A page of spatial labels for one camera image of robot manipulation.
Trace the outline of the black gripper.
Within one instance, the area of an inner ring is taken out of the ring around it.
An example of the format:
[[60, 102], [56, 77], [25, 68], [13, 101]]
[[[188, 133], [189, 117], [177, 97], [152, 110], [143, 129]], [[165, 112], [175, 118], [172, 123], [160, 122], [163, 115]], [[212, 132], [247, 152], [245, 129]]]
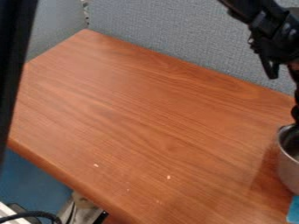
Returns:
[[[257, 55], [269, 80], [279, 77], [279, 67], [299, 59], [299, 17], [284, 10], [271, 14], [261, 10], [248, 25], [249, 45]], [[291, 111], [295, 123], [299, 124], [299, 61], [288, 64], [295, 91], [295, 105]]]

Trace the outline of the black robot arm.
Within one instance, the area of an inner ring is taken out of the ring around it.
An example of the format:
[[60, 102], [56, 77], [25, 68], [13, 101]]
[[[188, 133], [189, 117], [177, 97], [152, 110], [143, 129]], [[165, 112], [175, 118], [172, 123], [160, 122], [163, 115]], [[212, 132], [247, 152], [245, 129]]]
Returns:
[[[265, 76], [275, 80], [287, 66], [295, 83], [293, 123], [299, 125], [299, 7], [276, 0], [217, 0], [232, 18], [247, 25], [249, 48]], [[0, 0], [0, 166], [5, 158], [25, 57], [39, 0]]]

